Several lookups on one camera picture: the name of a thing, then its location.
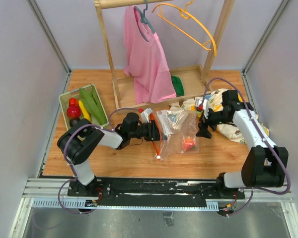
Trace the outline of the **clear zip top bag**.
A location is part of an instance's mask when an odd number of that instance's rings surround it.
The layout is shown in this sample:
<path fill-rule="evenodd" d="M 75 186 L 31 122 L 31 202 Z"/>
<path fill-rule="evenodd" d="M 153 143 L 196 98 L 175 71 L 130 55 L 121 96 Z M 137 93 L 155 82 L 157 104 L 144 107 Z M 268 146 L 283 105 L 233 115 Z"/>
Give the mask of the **clear zip top bag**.
<path fill-rule="evenodd" d="M 183 108 L 154 111 L 152 119 L 160 131 L 160 141 L 155 145 L 158 160 L 167 159 L 171 155 L 189 155 L 199 152 L 195 111 Z M 195 137 L 196 147 L 193 150 L 183 150 L 182 143 L 186 136 Z"/>

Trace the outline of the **green plush vegetable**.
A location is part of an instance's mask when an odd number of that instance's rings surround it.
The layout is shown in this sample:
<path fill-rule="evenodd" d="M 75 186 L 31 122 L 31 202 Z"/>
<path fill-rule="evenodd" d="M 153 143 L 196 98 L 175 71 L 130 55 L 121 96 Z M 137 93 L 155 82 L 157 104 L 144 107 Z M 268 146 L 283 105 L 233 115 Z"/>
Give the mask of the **green plush vegetable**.
<path fill-rule="evenodd" d="M 107 125 L 108 118 L 94 85 L 91 84 L 86 88 L 80 88 L 79 93 L 81 96 L 81 101 L 84 107 L 86 108 L 87 112 L 97 120 L 99 125 Z"/>

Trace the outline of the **yellow plush banana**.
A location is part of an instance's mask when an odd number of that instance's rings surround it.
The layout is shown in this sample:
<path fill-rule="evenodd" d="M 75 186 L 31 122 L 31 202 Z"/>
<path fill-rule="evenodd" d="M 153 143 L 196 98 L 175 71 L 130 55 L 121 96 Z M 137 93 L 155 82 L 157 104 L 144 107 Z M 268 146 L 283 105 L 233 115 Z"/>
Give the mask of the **yellow plush banana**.
<path fill-rule="evenodd" d="M 87 109 L 85 108 L 85 106 L 81 100 L 79 100 L 79 107 L 81 109 L 83 117 L 85 119 L 89 120 L 90 122 L 92 122 L 91 115 L 89 114 L 89 112 L 87 111 Z"/>

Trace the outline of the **red plush fruit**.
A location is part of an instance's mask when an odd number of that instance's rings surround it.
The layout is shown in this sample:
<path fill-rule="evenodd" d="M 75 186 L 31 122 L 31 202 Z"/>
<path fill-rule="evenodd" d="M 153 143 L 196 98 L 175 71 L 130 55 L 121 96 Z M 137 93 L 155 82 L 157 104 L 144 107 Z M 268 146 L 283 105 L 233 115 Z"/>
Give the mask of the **red plush fruit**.
<path fill-rule="evenodd" d="M 70 119 L 79 118 L 81 115 L 81 109 L 79 106 L 69 106 L 67 109 L 67 116 Z"/>

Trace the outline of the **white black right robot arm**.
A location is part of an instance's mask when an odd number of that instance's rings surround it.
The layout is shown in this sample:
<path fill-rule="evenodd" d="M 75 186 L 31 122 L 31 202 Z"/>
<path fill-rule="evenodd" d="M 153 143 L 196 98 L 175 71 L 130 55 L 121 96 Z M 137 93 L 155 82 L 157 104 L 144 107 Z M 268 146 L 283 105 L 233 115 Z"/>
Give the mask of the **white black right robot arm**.
<path fill-rule="evenodd" d="M 208 100 L 203 100 L 197 137 L 210 139 L 209 129 L 215 131 L 220 124 L 233 123 L 241 132 L 249 153 L 242 169 L 234 173 L 221 173 L 216 179 L 215 192 L 220 198 L 227 198 L 240 188 L 270 190 L 281 187 L 288 177 L 286 166 L 289 153 L 285 147 L 273 142 L 261 127 L 249 102 L 238 98 L 237 90 L 222 94 L 222 110 L 214 111 Z"/>

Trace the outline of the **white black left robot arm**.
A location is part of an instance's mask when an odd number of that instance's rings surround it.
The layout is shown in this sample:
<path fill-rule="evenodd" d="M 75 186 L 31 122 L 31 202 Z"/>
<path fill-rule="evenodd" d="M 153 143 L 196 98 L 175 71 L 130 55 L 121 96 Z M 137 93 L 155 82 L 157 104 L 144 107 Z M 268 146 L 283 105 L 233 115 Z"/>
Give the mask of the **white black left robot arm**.
<path fill-rule="evenodd" d="M 72 190 L 68 191 L 68 195 L 95 196 L 96 192 L 101 191 L 104 186 L 97 182 L 91 169 L 90 155 L 98 145 L 122 150 L 133 138 L 162 142 L 166 136 L 154 119 L 142 122 L 136 113 L 127 113 L 122 123 L 113 130 L 94 125 L 87 119 L 80 119 L 74 124 L 57 142 L 74 174 L 74 180 L 70 182 Z"/>

